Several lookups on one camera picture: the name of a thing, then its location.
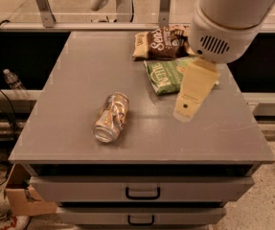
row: cardboard box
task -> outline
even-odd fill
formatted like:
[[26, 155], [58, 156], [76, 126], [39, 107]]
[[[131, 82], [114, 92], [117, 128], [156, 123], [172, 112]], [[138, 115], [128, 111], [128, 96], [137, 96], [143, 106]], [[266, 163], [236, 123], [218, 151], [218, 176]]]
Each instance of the cardboard box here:
[[53, 214], [57, 210], [54, 202], [46, 202], [27, 182], [31, 176], [21, 165], [14, 165], [5, 188], [11, 211], [15, 216], [38, 216]]

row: aluminum can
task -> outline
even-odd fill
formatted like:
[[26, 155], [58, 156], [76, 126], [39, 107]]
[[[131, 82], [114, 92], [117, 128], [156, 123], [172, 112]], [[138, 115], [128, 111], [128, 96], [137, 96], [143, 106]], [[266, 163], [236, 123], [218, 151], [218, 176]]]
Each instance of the aluminum can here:
[[126, 123], [129, 101], [125, 94], [115, 92], [109, 95], [103, 104], [92, 132], [101, 142], [117, 140]]

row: table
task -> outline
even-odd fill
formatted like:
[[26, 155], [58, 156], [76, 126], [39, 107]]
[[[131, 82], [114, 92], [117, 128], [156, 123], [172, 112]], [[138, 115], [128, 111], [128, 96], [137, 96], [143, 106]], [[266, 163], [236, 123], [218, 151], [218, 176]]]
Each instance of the table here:
[[[176, 95], [155, 95], [132, 60], [137, 32], [72, 32], [10, 161], [58, 204], [64, 222], [86, 229], [206, 229], [223, 206], [274, 162], [228, 67], [189, 123], [173, 117]], [[113, 144], [91, 127], [105, 98], [125, 93], [127, 124]]]

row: plastic bottle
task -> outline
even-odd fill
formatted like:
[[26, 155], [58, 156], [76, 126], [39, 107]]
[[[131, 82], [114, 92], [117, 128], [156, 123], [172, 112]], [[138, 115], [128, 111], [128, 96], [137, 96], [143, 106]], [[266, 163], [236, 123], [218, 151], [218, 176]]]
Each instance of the plastic bottle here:
[[26, 100], [30, 97], [29, 92], [15, 73], [11, 72], [9, 69], [5, 69], [3, 73], [6, 83], [11, 87], [17, 98]]

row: gray surface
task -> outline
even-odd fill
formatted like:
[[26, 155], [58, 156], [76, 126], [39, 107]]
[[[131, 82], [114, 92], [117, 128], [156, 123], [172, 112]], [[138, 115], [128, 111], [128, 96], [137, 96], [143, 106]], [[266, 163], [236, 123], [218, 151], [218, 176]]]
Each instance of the gray surface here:
[[[14, 163], [264, 163], [274, 160], [226, 65], [220, 85], [189, 123], [173, 116], [176, 95], [155, 96], [134, 32], [71, 33], [11, 153]], [[91, 133], [107, 95], [130, 100], [127, 126], [111, 145]]]

